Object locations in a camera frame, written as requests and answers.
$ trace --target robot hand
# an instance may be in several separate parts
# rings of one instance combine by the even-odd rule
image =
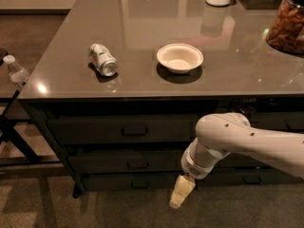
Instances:
[[[215,164],[230,153],[250,156],[295,177],[304,178],[304,135],[252,128],[238,113],[210,114],[196,126],[197,137],[181,158],[186,174],[177,179],[170,205],[179,208]]]

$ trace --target countertop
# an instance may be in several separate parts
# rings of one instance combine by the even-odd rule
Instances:
[[[205,0],[77,0],[25,85],[20,100],[304,96],[304,57],[265,40],[276,10],[224,8]],[[104,78],[89,63],[105,45],[120,70]],[[198,48],[198,69],[175,75],[156,53],[171,43]]]

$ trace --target concrete floor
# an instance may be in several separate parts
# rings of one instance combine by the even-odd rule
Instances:
[[[33,70],[63,19],[1,15],[0,48]],[[52,153],[35,126],[20,123],[16,129],[37,154]],[[20,155],[11,143],[1,144],[0,158]],[[303,183],[202,187],[179,210],[168,205],[171,189],[90,192],[74,199],[73,183],[60,163],[1,167],[0,227],[301,228],[304,224]]]

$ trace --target jar of nuts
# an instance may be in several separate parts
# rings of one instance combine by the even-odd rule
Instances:
[[[304,54],[304,0],[282,0],[266,41],[277,50]]]

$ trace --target white bowl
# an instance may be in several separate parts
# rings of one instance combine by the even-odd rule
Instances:
[[[201,52],[187,44],[169,44],[159,49],[159,62],[173,73],[186,73],[202,64]]]

